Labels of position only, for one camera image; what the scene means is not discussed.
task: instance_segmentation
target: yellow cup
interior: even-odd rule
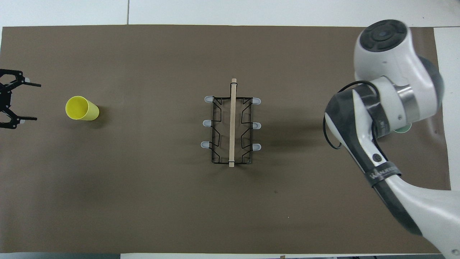
[[[85,97],[74,96],[65,104],[65,113],[74,120],[94,120],[99,116],[99,108]]]

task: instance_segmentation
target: brown surface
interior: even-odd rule
[[[361,28],[4,28],[0,64],[21,86],[1,130],[0,251],[436,253],[387,211],[322,136],[326,104],[353,81]],[[413,29],[436,62],[432,29]],[[206,95],[255,96],[253,164],[213,165]],[[68,98],[100,107],[73,121]],[[442,115],[382,140],[414,185],[447,189]]]

